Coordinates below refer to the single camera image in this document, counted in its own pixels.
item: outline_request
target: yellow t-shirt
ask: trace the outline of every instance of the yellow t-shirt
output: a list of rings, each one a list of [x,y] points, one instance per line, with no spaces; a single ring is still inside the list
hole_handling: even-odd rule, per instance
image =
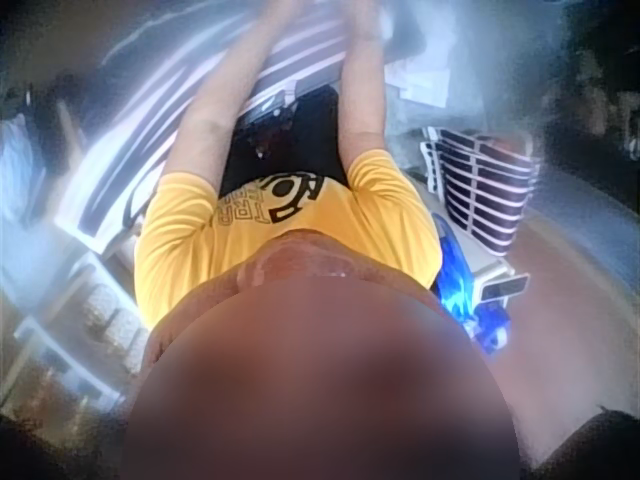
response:
[[[275,175],[219,200],[195,175],[160,180],[136,252],[136,296],[153,328],[191,290],[288,231],[316,230],[430,287],[442,265],[433,220],[383,150],[348,172],[351,190],[313,174]]]

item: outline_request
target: person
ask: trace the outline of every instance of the person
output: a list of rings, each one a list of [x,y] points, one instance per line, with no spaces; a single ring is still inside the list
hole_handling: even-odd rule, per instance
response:
[[[379,6],[343,3],[332,144],[303,142],[266,177],[252,158],[248,183],[226,183],[238,114],[299,0],[267,3],[182,121],[136,256],[153,330],[125,478],[518,476],[507,405],[429,291],[433,221],[385,149]],[[336,148],[337,173],[316,155]]]

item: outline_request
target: hand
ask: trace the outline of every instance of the hand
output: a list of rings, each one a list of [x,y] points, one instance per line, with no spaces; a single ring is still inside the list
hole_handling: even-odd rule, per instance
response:
[[[302,14],[308,3],[309,0],[269,0],[264,15],[282,25],[288,25]]]

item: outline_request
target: blue object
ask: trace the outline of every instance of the blue object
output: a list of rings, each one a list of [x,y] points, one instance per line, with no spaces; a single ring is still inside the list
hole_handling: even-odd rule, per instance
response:
[[[440,233],[443,256],[442,269],[436,278],[440,303],[491,355],[507,344],[509,314],[500,302],[480,304],[473,309],[473,274],[462,248],[445,218],[434,214],[433,220]]]
[[[443,235],[440,245],[444,261],[436,278],[440,302],[453,318],[464,325],[473,317],[473,275],[449,223],[437,214],[433,215],[433,220]]]
[[[507,345],[511,318],[500,302],[481,303],[474,311],[479,332],[476,341],[487,355]]]

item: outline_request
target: black graphic print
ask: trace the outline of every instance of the black graphic print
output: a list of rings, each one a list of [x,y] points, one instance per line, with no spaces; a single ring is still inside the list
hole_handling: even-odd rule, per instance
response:
[[[267,225],[284,222],[303,210],[305,199],[316,201],[324,183],[324,177],[311,173],[287,173],[245,185],[220,200],[214,221],[217,218],[218,224],[224,227],[234,221],[251,220]],[[267,208],[265,192],[275,199],[282,199],[283,205]]]

